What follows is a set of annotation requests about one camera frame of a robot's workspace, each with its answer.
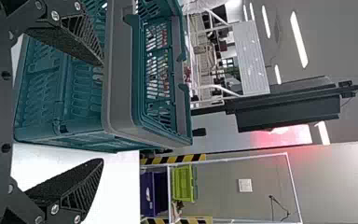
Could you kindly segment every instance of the plastic basket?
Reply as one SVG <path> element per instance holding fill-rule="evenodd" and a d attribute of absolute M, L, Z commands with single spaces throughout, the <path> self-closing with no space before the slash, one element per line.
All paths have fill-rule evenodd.
<path fill-rule="evenodd" d="M 83 2 L 104 46 L 106 1 Z M 103 152 L 151 149 L 103 130 L 103 70 L 24 37 L 16 87 L 18 142 Z"/>
<path fill-rule="evenodd" d="M 134 41 L 131 111 L 134 123 L 191 145 L 189 89 L 182 76 L 186 51 L 177 2 L 140 0 L 138 15 L 127 15 L 124 21 L 132 27 Z"/>
<path fill-rule="evenodd" d="M 197 199 L 197 172 L 192 165 L 172 170 L 173 198 L 177 201 L 194 203 Z"/>
<path fill-rule="evenodd" d="M 110 20 L 106 17 L 105 3 L 105 0 L 83 0 L 83 6 L 93 23 L 102 49 L 109 49 L 112 45 L 105 47 L 109 44 L 105 40 L 105 27 Z M 107 27 L 109 30 L 114 29 L 109 25 Z M 185 55 L 182 50 L 177 50 L 174 54 L 176 52 L 179 52 L 174 55 L 176 58 L 183 58 Z M 143 65 L 145 57 L 146 52 L 137 54 L 132 64 L 139 62 Z M 130 74 L 117 75 L 128 77 Z M 191 145 L 191 120 L 186 86 L 179 88 L 170 82 L 170 90 L 185 90 L 185 93 L 182 93 L 185 97 L 176 97 L 172 92 L 164 101 L 157 98 L 153 101 L 146 97 L 147 92 L 153 91 L 150 89 L 150 83 L 153 81 L 147 84 L 141 79 L 145 78 L 144 73 L 137 76 L 133 73 L 132 77 L 133 88 L 137 89 L 134 91 L 132 109 L 128 114 L 136 115 L 133 122 L 147 130 L 147 134 L 161 136 L 163 140 L 169 139 L 173 144 L 157 144 L 155 139 L 149 140 L 150 136 L 147 134 L 137 137 L 110 132 L 106 128 L 107 115 L 103 104 L 110 103 L 111 96 L 104 95 L 110 90 L 105 87 L 107 82 L 103 82 L 106 80 L 103 68 L 83 63 L 31 37 L 25 37 L 16 79 L 16 89 L 19 91 L 14 130 L 16 141 L 103 152 Z M 119 92 L 117 96 L 121 97 L 123 94 L 126 93 Z M 121 104 L 114 103 L 113 109 L 121 111 Z"/>

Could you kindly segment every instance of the metal frame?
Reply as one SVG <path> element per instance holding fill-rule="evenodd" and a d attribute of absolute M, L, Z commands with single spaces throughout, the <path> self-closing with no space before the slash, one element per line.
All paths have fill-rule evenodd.
<path fill-rule="evenodd" d="M 270 158 L 270 157 L 278 157 L 278 156 L 284 156 L 286 158 L 286 162 L 287 162 L 287 168 L 289 170 L 289 175 L 290 175 L 290 180 L 292 182 L 292 188 L 293 188 L 293 193 L 295 196 L 295 201 L 296 201 L 296 209 L 298 212 L 298 216 L 299 216 L 299 222 L 283 222 L 283 223 L 287 223 L 287 224 L 303 224 L 303 219 L 301 216 L 301 210 L 300 210 L 300 206 L 298 203 L 298 198 L 297 198 L 297 193 L 296 193 L 296 185 L 295 185 L 295 180 L 293 179 L 293 173 L 292 173 L 292 167 L 290 164 L 290 160 L 289 160 L 289 155 L 287 152 L 283 152 L 283 153 L 274 153 L 274 154 L 265 154 L 265 155 L 256 155 L 256 156 L 248 156 L 248 157 L 238 157 L 238 158 L 230 158 L 230 159 L 218 159 L 218 160 L 210 160 L 210 161 L 190 161 L 190 162 L 181 162 L 181 163 L 168 163 L 168 164 L 151 164 L 151 165 L 142 165 L 141 169 L 153 169 L 153 168 L 161 168 L 161 167 L 167 167 L 168 170 L 168 181 L 169 181 L 169 204 L 171 208 L 171 168 L 172 167 L 177 167 L 177 166 L 183 166 L 183 165 L 189 165 L 189 164 L 210 164 L 210 163 L 217 163 L 217 162 L 228 162 L 228 161 L 248 161 L 248 160 L 252 160 L 252 159 L 262 159 L 262 158 Z M 170 223 L 172 222 L 172 218 L 171 218 L 171 209 L 169 209 L 169 216 L 170 216 Z M 264 220 L 251 220 L 251 219 L 232 219 L 232 220 L 238 220 L 238 221 L 247 221 L 246 223 L 275 223 L 275 222 L 268 222 L 268 221 L 264 221 Z"/>
<path fill-rule="evenodd" d="M 48 190 L 54 189 L 51 186 L 55 186 L 57 189 L 62 187 L 60 181 L 55 182 L 57 179 L 68 179 L 68 176 L 71 176 L 72 180 L 74 180 L 74 172 L 79 175 L 77 178 L 80 181 L 77 183 L 73 181 L 73 186 L 65 186 L 64 188 L 71 187 L 65 193 L 70 193 L 70 190 L 86 188 L 85 185 L 90 184 L 87 178 L 90 177 L 91 173 L 96 172 L 97 169 L 98 172 L 102 173 L 102 159 L 79 165 L 71 171 L 57 175 L 26 192 L 21 191 L 17 182 L 10 177 L 14 118 L 11 47 L 17 43 L 18 37 L 24 31 L 36 25 L 35 21 L 37 19 L 42 18 L 45 14 L 50 15 L 48 7 L 50 10 L 54 8 L 54 10 L 61 12 L 62 15 L 67 15 L 66 12 L 74 11 L 76 3 L 78 3 L 76 0 L 68 0 L 65 3 L 53 0 L 48 1 L 48 4 L 45 4 L 43 0 L 27 0 L 22 5 L 18 5 L 17 1 L 0 0 L 0 223 L 2 224 L 23 222 L 36 224 L 75 222 L 75 224 L 78 224 L 86 217 L 82 213 L 88 212 L 88 209 L 90 209 L 89 207 L 87 211 L 77 208 L 62 209 L 60 213 L 57 211 L 54 214 L 57 216 L 52 216 L 50 207 L 56 202 L 53 202 L 51 197 L 54 196 L 55 199 L 59 200 L 65 195 L 58 195 L 59 192 L 56 190 L 54 192 L 49 192 Z M 73 7 L 69 9 L 66 4 L 70 4 Z M 59 24 L 58 21 L 53 22 L 50 27 L 55 27 Z M 97 189 L 100 177 L 93 177 L 92 184 Z M 92 203 L 96 189 L 94 192 L 88 190 L 88 195 L 85 195 L 85 197 L 88 197 L 89 206 Z"/>

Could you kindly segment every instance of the cable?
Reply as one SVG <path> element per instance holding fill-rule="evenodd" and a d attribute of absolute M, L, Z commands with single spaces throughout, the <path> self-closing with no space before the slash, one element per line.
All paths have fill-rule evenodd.
<path fill-rule="evenodd" d="M 271 199 L 272 221 L 274 221 L 274 206 L 273 206 L 273 202 L 275 202 L 277 205 L 279 205 L 280 208 L 286 212 L 286 217 L 283 217 L 281 219 L 281 222 L 285 221 L 287 218 L 290 217 L 291 214 L 290 214 L 289 210 L 287 210 L 285 207 L 283 207 L 283 205 L 281 205 L 281 203 L 278 202 L 278 200 L 276 200 L 276 198 L 274 196 L 269 195 L 268 197 Z"/>
<path fill-rule="evenodd" d="M 273 201 L 272 201 L 272 198 L 271 198 L 271 195 L 269 195 L 270 199 L 271 199 L 271 211 L 272 211 L 272 221 L 274 221 L 274 204 L 273 204 Z"/>
<path fill-rule="evenodd" d="M 340 108 L 342 108 L 342 107 L 344 107 L 345 105 L 347 105 L 348 103 L 350 103 L 352 99 L 353 99 L 353 97 L 352 97 L 351 99 L 347 100 L 347 102 L 345 102 L 344 104 L 342 104 Z"/>

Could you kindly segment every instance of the teal plastic crate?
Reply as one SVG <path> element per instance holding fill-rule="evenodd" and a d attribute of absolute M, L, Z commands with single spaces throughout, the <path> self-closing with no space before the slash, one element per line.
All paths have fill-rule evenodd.
<path fill-rule="evenodd" d="M 150 132 L 191 145 L 189 89 L 175 77 L 182 75 L 175 69 L 182 71 L 186 59 L 182 12 L 175 0 L 140 0 L 137 10 L 138 15 L 124 18 L 132 27 L 132 118 Z M 180 48 L 175 47 L 174 32 L 181 37 L 176 40 Z M 177 89 L 184 95 L 185 120 L 177 113 Z M 184 132 L 178 130 L 179 122 L 186 124 Z"/>
<path fill-rule="evenodd" d="M 104 46 L 106 1 L 84 1 Z M 103 152 L 155 148 L 108 134 L 101 122 L 103 70 L 24 37 L 16 87 L 16 141 Z"/>
<path fill-rule="evenodd" d="M 105 3 L 105 0 L 83 1 L 102 49 L 105 45 Z M 142 24 L 152 20 L 152 17 L 145 18 Z M 183 60 L 185 56 L 182 54 L 178 59 Z M 137 62 L 146 63 L 146 53 L 139 54 Z M 156 148 L 152 144 L 132 141 L 132 138 L 118 137 L 103 129 L 103 76 L 102 68 L 83 63 L 31 37 L 24 37 L 16 79 L 19 91 L 14 127 L 16 141 L 103 152 Z M 138 77 L 145 78 L 144 73 Z M 133 114 L 142 114 L 137 117 L 139 124 L 152 133 L 190 145 L 191 121 L 186 123 L 188 135 L 182 136 L 177 132 L 174 94 L 161 98 L 158 93 L 164 89 L 153 90 L 150 82 L 147 84 L 144 79 L 135 79 L 137 85 L 142 86 L 137 92 L 140 101 L 134 103 L 136 106 L 132 110 Z M 170 82 L 170 88 L 176 88 L 173 85 Z M 180 89 L 188 94 L 186 86 Z M 157 97 L 148 98 L 147 94 L 153 95 L 153 92 L 157 92 Z M 188 95 L 185 101 L 186 117 L 190 119 Z"/>

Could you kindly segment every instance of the white wall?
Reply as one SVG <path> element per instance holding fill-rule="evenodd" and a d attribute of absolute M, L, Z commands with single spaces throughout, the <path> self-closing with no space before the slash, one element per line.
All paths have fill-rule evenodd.
<path fill-rule="evenodd" d="M 216 154 L 208 160 L 280 152 L 288 152 L 304 223 L 358 223 L 358 143 Z"/>

